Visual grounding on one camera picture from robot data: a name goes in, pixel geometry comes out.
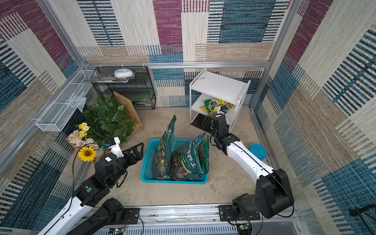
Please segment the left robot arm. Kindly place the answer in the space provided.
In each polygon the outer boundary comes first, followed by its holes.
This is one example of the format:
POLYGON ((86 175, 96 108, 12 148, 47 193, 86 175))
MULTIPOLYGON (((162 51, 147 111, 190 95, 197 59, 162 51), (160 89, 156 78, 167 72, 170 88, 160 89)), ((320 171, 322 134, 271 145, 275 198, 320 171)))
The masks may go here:
POLYGON ((78 224, 113 187, 121 186, 119 179, 126 178, 127 169, 144 156, 144 143, 127 150, 121 150, 119 144, 114 143, 109 149, 111 152, 95 163, 95 174, 77 187, 63 209, 40 231, 41 235, 92 235, 104 226, 126 223, 130 219, 124 212, 124 206, 110 198, 93 215, 78 224))

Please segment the dark green soil bag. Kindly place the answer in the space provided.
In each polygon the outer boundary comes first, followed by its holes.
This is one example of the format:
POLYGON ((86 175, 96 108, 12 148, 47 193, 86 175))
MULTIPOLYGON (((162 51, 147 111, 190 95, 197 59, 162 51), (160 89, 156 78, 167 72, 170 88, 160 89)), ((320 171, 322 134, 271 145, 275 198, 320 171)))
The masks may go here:
POLYGON ((176 145, 175 138, 176 116, 171 119, 168 127, 158 144, 157 153, 153 160, 152 173, 156 180, 164 180, 168 175, 170 159, 176 145))
POLYGON ((199 146, 206 137, 203 133, 175 152, 169 167, 171 180, 198 181, 205 175, 200 164, 199 146))

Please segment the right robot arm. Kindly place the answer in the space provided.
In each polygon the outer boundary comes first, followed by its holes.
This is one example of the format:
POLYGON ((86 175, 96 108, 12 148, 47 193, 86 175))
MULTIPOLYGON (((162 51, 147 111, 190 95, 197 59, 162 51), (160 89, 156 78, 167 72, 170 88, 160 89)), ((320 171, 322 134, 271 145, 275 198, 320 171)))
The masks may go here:
POLYGON ((211 134, 214 146, 237 162, 256 184, 253 195, 246 193, 233 199, 232 217, 250 219, 258 212, 270 219, 275 215, 282 217, 281 212, 289 207, 295 208, 287 173, 281 168, 275 170, 251 153, 230 133, 225 114, 205 117, 202 126, 211 134))

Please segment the green blue pink soil bag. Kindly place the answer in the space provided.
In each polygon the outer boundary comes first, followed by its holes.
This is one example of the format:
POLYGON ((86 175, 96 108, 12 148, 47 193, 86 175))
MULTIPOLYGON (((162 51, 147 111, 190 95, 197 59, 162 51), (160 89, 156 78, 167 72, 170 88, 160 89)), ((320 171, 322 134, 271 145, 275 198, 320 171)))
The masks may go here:
POLYGON ((209 164, 209 138, 206 137, 205 140, 199 146, 199 159, 200 164, 203 170, 203 174, 207 174, 209 172, 210 164, 209 164))

